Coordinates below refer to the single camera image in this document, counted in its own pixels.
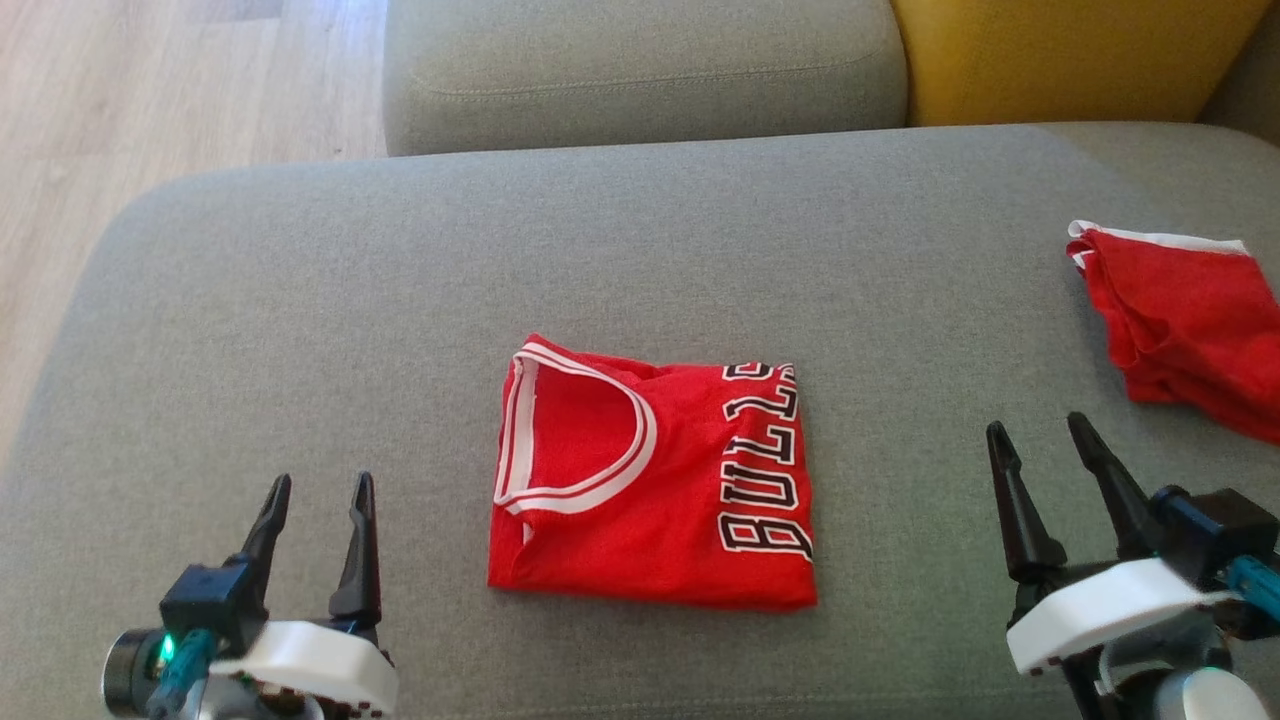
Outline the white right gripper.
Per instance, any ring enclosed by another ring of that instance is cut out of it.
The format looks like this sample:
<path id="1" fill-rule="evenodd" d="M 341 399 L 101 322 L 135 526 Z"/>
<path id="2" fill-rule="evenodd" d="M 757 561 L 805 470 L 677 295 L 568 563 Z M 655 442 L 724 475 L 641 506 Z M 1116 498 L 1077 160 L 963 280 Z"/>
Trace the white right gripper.
<path id="1" fill-rule="evenodd" d="M 1162 559 L 1149 559 L 1158 553 L 1164 528 L 1148 496 L 1084 413 L 1069 413 L 1068 429 L 1100 488 L 1117 559 L 1126 562 L 1050 593 L 1007 629 L 1007 648 L 1024 676 L 1047 669 L 1052 659 L 1065 660 L 1236 597 L 1233 591 L 1203 591 Z M 1043 524 L 1004 423 L 987 425 L 986 442 L 1007 574 L 1020 584 L 1042 582 L 1065 566 L 1065 548 Z"/>

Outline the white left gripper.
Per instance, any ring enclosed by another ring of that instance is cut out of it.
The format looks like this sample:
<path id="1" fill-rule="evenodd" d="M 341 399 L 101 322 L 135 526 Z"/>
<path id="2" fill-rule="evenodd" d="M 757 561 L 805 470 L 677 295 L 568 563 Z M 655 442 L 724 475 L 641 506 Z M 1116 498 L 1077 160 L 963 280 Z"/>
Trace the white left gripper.
<path id="1" fill-rule="evenodd" d="M 291 492 L 291 475 L 283 473 L 268 492 L 239 552 L 228 557 L 229 566 L 251 570 L 256 591 L 268 589 Z M 305 620 L 271 620 L 242 656 L 211 662 L 209 679 L 248 679 L 298 691 L 365 717 L 396 715 L 399 691 L 396 666 L 374 642 L 344 633 L 375 632 L 381 621 L 378 514 L 370 471 L 357 475 L 348 518 L 352 534 L 338 587 L 328 605 L 330 624 L 339 630 Z"/>

